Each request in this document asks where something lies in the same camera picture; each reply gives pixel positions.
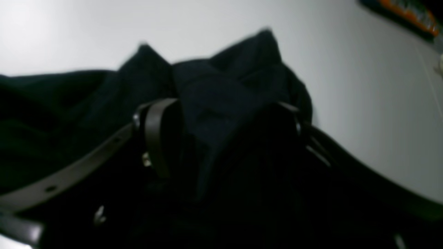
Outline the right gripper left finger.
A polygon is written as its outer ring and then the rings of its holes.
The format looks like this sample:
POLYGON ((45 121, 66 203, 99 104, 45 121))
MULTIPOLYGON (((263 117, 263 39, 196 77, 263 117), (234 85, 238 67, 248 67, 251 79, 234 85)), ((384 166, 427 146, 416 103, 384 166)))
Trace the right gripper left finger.
POLYGON ((145 168, 158 178, 171 178, 179 162, 184 128, 182 106, 177 98, 162 98, 137 107, 133 136, 145 168))

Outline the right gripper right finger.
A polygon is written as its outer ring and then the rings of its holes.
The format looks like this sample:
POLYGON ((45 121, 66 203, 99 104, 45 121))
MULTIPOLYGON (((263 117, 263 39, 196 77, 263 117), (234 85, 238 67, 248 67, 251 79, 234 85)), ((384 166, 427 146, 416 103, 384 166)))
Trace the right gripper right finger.
POLYGON ((302 121, 299 109, 297 107, 292 106, 292 105, 290 105, 286 102, 283 102, 283 101, 279 101, 278 105, 290 113, 290 115, 295 123, 296 133, 297 133, 298 137, 302 137, 302 135, 303 135, 303 121, 302 121))

